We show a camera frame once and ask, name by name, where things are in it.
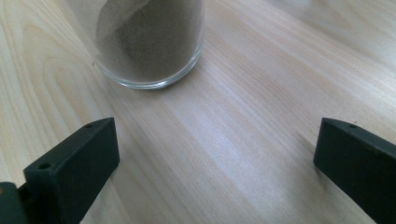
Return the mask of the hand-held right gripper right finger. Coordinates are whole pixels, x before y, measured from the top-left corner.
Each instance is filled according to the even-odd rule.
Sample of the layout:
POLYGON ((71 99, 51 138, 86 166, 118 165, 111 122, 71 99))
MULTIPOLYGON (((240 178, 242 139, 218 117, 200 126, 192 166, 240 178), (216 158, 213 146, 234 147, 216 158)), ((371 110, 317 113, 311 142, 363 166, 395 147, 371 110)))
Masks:
POLYGON ((396 145, 324 118, 313 163, 377 224, 396 224, 396 145))

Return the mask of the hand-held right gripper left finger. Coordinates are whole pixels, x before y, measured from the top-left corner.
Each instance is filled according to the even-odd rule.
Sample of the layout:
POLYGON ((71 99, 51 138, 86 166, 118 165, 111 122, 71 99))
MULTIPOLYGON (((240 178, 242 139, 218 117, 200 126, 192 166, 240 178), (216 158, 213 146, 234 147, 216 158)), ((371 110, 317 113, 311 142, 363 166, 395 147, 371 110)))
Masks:
POLYGON ((79 224, 119 163, 113 118, 81 127, 23 170, 28 221, 79 224))

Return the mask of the glass jar with white lid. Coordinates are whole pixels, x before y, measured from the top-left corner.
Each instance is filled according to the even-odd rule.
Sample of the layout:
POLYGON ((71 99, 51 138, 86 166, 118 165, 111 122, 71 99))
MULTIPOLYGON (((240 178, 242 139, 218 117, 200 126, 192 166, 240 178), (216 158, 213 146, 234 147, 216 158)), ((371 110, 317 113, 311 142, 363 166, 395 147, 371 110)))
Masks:
POLYGON ((194 67, 204 0, 64 0, 95 63, 116 82, 160 89, 194 67))

